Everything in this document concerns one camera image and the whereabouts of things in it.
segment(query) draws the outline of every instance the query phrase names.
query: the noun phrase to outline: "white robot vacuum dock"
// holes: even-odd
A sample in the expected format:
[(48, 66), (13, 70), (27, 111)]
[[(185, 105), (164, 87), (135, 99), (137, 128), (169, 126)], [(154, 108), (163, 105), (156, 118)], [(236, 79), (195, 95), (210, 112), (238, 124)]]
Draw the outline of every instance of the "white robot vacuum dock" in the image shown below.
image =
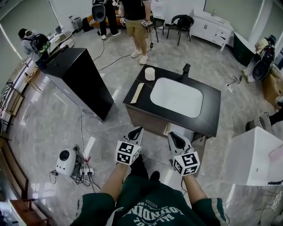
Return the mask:
[(76, 164), (76, 151), (75, 149), (64, 149), (57, 160), (56, 171), (58, 173), (71, 176)]

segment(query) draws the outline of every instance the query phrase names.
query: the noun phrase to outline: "gray hoodie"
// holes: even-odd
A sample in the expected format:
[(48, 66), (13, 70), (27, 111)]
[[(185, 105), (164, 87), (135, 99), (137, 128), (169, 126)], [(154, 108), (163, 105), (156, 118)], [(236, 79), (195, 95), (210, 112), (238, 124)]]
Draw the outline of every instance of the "gray hoodie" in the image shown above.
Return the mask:
[[(31, 32), (32, 32), (32, 35), (30, 35), (30, 36), (25, 35), (24, 38), (32, 39), (36, 34), (38, 34), (38, 32), (35, 31), (35, 30), (32, 30)], [(36, 53), (34, 51), (34, 49), (31, 47), (31, 42), (30, 41), (22, 40), (22, 46), (23, 46), (24, 53), (26, 55), (28, 55), (34, 62), (40, 60), (42, 55), (39, 54), (39, 53)]]

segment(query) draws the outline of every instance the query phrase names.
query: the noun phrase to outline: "white box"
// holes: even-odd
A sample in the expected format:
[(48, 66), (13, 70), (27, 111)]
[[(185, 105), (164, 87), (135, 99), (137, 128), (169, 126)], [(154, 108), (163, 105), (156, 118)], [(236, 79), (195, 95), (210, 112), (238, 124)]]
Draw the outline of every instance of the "white box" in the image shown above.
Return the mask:
[(199, 166), (199, 155), (196, 151), (174, 156), (173, 167), (181, 176), (196, 173)]
[(141, 146), (119, 140), (116, 147), (115, 160), (130, 166), (138, 158), (141, 149)]

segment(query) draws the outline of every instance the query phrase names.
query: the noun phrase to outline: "black bag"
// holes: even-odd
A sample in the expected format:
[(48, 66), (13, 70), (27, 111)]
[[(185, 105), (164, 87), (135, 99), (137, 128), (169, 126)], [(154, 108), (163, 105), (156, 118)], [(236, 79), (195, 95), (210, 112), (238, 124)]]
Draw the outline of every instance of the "black bag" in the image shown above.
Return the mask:
[(89, 26), (89, 24), (88, 24), (88, 19), (83, 18), (83, 30), (84, 30), (84, 32), (90, 31), (92, 29), (93, 29), (93, 27)]
[(183, 15), (180, 17), (177, 26), (180, 28), (187, 28), (191, 25), (191, 19), (188, 15)]

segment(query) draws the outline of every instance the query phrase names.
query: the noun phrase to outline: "black refrigerator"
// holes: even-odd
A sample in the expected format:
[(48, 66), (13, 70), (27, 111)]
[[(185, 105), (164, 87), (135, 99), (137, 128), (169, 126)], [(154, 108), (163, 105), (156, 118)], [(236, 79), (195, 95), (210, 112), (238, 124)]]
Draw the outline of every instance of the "black refrigerator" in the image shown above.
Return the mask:
[(44, 73), (75, 104), (105, 120), (114, 101), (87, 49), (62, 49)]

